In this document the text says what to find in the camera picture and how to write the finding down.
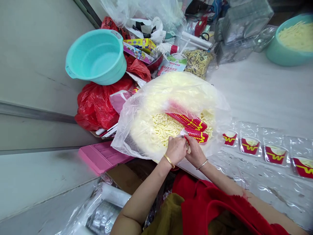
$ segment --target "teal plastic basin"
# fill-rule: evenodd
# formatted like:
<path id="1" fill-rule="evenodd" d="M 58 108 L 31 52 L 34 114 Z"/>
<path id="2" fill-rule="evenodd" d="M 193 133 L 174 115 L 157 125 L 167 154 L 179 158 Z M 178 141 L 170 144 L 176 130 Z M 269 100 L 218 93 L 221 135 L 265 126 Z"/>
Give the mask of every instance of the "teal plastic basin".
<path id="1" fill-rule="evenodd" d="M 282 31 L 284 28 L 289 28 L 300 21 L 303 21 L 305 23 L 313 22 L 313 14 L 302 14 L 293 17 L 284 22 L 276 30 L 275 36 L 266 50 L 266 56 L 270 61 L 282 66 L 296 66 L 305 64 L 313 59 L 312 52 L 301 52 L 287 48 L 283 45 L 278 37 L 279 32 Z"/>
<path id="2" fill-rule="evenodd" d="M 116 83 L 126 71 L 123 37 L 109 29 L 85 33 L 68 50 L 65 70 L 73 79 L 99 85 Z"/>

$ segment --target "olive green fabric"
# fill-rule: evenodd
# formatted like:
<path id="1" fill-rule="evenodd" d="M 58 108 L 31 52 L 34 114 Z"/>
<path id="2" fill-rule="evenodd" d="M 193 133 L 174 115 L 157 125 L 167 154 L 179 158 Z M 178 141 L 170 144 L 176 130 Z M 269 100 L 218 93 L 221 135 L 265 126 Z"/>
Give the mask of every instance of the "olive green fabric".
<path id="1" fill-rule="evenodd" d="M 178 194 L 171 193 L 163 202 L 161 210 L 142 235 L 180 235 L 183 234 L 181 204 L 185 200 Z M 211 221 L 209 235 L 250 235 L 244 224 L 233 214 L 224 211 Z"/>

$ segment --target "person's left hand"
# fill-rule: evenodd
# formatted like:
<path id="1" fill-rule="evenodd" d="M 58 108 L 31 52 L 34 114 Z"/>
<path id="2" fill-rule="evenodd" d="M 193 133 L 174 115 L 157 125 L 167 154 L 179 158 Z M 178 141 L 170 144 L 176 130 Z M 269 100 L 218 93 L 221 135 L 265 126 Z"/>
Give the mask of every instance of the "person's left hand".
<path id="1" fill-rule="evenodd" d="M 187 141 L 184 137 L 169 137 L 169 144 L 166 150 L 166 156 L 169 157 L 173 165 L 179 163 L 187 153 Z"/>

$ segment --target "red clothing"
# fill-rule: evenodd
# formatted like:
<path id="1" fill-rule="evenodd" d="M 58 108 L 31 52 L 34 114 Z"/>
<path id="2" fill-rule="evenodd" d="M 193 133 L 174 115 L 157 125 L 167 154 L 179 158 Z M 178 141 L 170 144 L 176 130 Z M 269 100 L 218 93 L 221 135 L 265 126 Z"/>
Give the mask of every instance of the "red clothing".
<path id="1" fill-rule="evenodd" d="M 206 180 L 196 180 L 180 171 L 173 185 L 173 193 L 184 198 L 182 206 L 183 234 L 208 234 L 208 224 L 227 210 L 235 215 L 253 234 L 288 235 L 278 224 L 269 224 L 243 197 L 229 196 Z"/>

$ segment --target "silver bracelet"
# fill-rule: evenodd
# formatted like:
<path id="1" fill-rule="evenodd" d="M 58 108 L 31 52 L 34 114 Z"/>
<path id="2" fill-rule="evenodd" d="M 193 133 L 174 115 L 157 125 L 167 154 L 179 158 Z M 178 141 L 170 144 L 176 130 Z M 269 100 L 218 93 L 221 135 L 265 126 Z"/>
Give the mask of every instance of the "silver bracelet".
<path id="1" fill-rule="evenodd" d="M 199 166 L 198 168 L 196 168 L 196 170 L 199 170 L 201 167 L 203 167 L 206 163 L 208 162 L 208 160 L 206 160 L 201 166 Z"/>

